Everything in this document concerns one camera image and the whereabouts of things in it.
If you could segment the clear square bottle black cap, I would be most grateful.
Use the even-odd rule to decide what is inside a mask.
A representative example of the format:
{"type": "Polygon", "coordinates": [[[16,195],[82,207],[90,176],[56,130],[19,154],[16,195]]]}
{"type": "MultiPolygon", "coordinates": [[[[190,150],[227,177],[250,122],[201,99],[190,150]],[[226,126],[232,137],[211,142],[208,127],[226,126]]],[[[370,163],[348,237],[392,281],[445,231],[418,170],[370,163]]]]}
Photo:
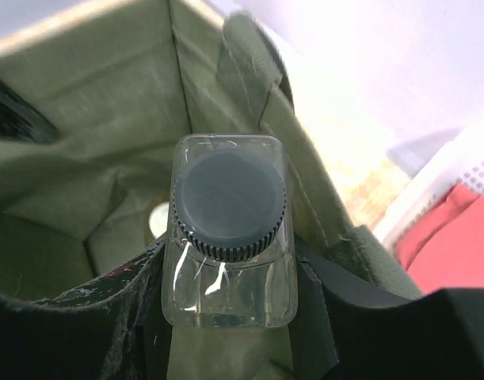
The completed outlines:
{"type": "Polygon", "coordinates": [[[298,309],[288,156],[270,135],[175,150],[162,312],[182,328],[279,328],[298,309]]]}

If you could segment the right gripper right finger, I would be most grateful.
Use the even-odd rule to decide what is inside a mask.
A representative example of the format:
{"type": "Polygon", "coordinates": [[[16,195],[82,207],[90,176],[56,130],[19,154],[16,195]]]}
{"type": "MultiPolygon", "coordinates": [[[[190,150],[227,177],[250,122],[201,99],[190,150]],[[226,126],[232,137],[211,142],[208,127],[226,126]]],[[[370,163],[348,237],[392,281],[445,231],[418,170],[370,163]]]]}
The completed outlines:
{"type": "Polygon", "coordinates": [[[382,290],[295,245],[298,379],[484,379],[484,289],[416,300],[382,290]]]}

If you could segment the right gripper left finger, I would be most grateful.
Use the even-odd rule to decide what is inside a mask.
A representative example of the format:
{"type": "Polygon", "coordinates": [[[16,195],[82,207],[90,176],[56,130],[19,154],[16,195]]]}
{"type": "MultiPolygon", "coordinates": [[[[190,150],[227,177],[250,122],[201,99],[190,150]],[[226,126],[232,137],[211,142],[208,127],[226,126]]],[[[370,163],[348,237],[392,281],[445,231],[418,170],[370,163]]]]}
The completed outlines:
{"type": "Polygon", "coordinates": [[[172,327],[161,308],[165,239],[54,299],[0,295],[0,379],[164,379],[172,327]]]}

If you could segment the amber bottle white cap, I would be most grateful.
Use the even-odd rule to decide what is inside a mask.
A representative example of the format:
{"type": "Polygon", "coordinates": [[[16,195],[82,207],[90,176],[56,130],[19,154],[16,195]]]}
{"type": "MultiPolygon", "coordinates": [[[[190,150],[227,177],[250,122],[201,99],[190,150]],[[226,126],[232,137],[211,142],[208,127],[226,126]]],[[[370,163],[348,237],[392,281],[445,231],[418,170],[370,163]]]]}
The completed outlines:
{"type": "Polygon", "coordinates": [[[169,217],[169,203],[162,202],[155,206],[149,215],[149,229],[154,238],[159,238],[167,230],[169,217]]]}

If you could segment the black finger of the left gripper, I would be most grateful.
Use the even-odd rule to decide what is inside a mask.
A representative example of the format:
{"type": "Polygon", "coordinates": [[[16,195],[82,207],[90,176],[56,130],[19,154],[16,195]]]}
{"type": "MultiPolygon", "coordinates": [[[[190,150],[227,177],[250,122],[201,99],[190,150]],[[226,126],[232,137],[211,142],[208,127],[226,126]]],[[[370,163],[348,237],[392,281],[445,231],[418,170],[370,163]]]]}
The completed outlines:
{"type": "Polygon", "coordinates": [[[0,79],[0,141],[52,144],[59,130],[0,79]]]}

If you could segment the green canvas bag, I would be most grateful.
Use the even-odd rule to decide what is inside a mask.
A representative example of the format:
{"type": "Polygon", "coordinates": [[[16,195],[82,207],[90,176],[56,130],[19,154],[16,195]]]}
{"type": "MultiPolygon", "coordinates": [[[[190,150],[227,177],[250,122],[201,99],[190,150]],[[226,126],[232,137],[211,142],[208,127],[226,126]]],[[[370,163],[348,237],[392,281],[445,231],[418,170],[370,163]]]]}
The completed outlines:
{"type": "MultiPolygon", "coordinates": [[[[0,295],[54,299],[142,254],[151,204],[191,133],[269,134],[288,152],[298,241],[369,283],[420,291],[355,226],[293,100],[284,64],[244,13],[118,1],[0,56],[0,79],[58,130],[0,141],[0,295]]],[[[294,379],[291,326],[172,328],[164,379],[294,379]]]]}

